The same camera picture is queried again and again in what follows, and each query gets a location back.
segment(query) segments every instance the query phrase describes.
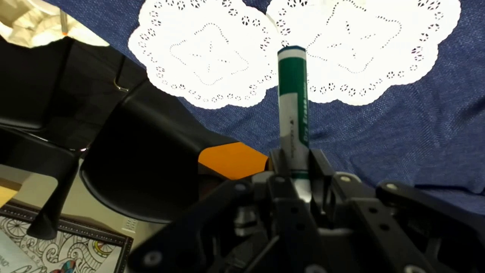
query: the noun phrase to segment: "white paper doily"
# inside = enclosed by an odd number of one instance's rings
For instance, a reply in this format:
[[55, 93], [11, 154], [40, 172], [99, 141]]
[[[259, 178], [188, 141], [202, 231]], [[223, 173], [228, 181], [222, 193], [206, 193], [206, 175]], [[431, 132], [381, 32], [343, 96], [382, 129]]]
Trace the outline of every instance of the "white paper doily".
[[129, 49], [159, 90], [199, 108], [247, 108], [278, 85], [276, 38], [243, 0], [147, 0]]
[[308, 50], [309, 101], [369, 105], [426, 76], [456, 28], [458, 0], [273, 0], [282, 46]]

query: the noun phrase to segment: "denim cloth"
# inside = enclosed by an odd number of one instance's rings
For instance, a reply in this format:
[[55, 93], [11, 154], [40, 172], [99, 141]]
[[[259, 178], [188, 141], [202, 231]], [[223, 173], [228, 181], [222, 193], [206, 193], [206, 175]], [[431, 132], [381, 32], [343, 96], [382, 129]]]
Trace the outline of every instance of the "denim cloth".
[[[128, 40], [143, 2], [49, 0], [134, 58]], [[269, 2], [247, 0], [266, 11]], [[399, 181], [485, 216], [485, 2], [463, 0], [453, 34], [440, 44], [434, 70], [422, 81], [390, 88], [369, 107], [309, 105], [311, 146], [335, 170], [378, 185]], [[182, 101], [208, 129], [269, 154], [279, 148], [278, 94], [253, 108], [199, 110]]]

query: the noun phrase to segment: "black machine part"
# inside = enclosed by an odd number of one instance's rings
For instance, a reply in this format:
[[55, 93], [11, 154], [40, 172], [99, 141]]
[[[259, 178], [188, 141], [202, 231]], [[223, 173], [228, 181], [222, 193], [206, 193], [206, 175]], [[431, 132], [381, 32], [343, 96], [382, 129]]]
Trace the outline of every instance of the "black machine part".
[[485, 272], [485, 220], [411, 187], [373, 190], [311, 152], [305, 204], [281, 152], [226, 182], [129, 257], [131, 273]]

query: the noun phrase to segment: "green marker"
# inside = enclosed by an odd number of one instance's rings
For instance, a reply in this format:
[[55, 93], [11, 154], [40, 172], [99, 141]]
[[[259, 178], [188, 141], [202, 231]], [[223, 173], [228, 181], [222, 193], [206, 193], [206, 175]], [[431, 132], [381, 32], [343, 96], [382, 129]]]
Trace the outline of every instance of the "green marker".
[[279, 50], [278, 73], [281, 144], [290, 164], [296, 190], [300, 199], [309, 202], [306, 50], [303, 47]]

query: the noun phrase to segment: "orange plastic piece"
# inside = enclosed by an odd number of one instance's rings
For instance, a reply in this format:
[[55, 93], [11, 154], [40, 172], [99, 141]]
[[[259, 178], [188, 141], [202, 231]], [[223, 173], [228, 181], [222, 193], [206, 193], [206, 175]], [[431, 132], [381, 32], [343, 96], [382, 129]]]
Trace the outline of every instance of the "orange plastic piece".
[[243, 143], [208, 148], [199, 155], [199, 164], [237, 181], [266, 170], [267, 157]]

